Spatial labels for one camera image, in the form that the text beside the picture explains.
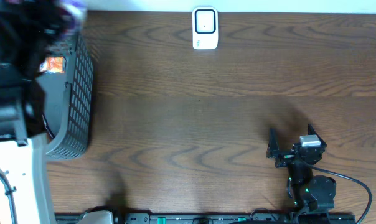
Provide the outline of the orange snack packet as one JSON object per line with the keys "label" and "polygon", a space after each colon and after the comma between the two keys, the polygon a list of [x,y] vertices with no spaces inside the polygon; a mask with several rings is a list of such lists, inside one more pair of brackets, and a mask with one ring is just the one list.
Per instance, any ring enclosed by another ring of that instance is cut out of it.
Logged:
{"label": "orange snack packet", "polygon": [[39,67],[39,72],[65,73],[66,59],[64,57],[47,57]]}

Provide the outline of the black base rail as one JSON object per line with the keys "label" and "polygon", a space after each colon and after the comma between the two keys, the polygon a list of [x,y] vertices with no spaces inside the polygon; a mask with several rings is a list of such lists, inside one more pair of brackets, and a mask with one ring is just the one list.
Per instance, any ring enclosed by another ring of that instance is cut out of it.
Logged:
{"label": "black base rail", "polygon": [[[228,223],[292,223],[289,215],[278,213],[267,213],[264,210],[256,212],[253,215],[220,215],[220,214],[200,214],[200,215],[167,215],[148,213],[127,213],[114,219],[115,223],[124,224],[228,224]],[[353,215],[301,215],[298,223],[336,223],[350,224],[355,223]]]}

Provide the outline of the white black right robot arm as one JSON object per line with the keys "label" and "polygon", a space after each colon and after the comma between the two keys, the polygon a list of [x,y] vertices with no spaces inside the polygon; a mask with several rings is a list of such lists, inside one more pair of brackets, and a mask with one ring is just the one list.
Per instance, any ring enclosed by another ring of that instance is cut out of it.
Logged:
{"label": "white black right robot arm", "polygon": [[288,197],[294,200],[296,210],[290,219],[298,223],[305,215],[327,215],[334,208],[336,181],[324,175],[313,175],[313,165],[322,159],[327,144],[309,124],[307,135],[300,136],[290,150],[282,150],[276,131],[270,129],[267,158],[275,159],[276,168],[288,169]]}

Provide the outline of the purple pink tissue pack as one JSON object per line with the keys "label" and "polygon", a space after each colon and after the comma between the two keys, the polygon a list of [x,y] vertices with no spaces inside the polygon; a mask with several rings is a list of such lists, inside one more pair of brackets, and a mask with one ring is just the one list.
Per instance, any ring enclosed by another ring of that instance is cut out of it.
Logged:
{"label": "purple pink tissue pack", "polygon": [[83,29],[87,18],[87,4],[85,0],[58,0],[62,19],[66,22],[63,32],[65,36],[72,36]]}

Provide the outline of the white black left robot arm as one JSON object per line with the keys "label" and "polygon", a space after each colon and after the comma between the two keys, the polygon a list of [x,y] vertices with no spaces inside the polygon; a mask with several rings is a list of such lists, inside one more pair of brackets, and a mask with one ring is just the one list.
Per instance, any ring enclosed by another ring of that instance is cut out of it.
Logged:
{"label": "white black left robot arm", "polygon": [[49,46],[77,33],[83,1],[0,1],[0,222],[55,223],[44,91]]}

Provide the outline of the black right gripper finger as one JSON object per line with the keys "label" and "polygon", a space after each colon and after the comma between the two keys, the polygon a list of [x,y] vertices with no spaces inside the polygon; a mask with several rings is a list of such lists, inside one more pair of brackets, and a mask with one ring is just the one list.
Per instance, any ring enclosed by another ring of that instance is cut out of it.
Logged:
{"label": "black right gripper finger", "polygon": [[266,157],[267,158],[275,158],[280,153],[280,147],[278,145],[277,135],[276,131],[271,128],[269,132],[269,141],[268,141],[268,147],[266,151]]}
{"label": "black right gripper finger", "polygon": [[318,136],[318,133],[315,131],[315,129],[313,128],[313,126],[311,124],[307,125],[307,131],[308,131],[308,135]]}

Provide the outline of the grey plastic lattice basket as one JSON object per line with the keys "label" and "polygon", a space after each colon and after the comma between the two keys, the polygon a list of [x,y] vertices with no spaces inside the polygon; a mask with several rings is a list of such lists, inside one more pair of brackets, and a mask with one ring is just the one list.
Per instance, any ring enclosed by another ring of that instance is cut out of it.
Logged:
{"label": "grey plastic lattice basket", "polygon": [[52,138],[50,160],[82,156],[88,147],[94,65],[80,33],[48,48],[51,58],[61,58],[61,72],[44,72],[37,82],[45,93],[44,121]]}

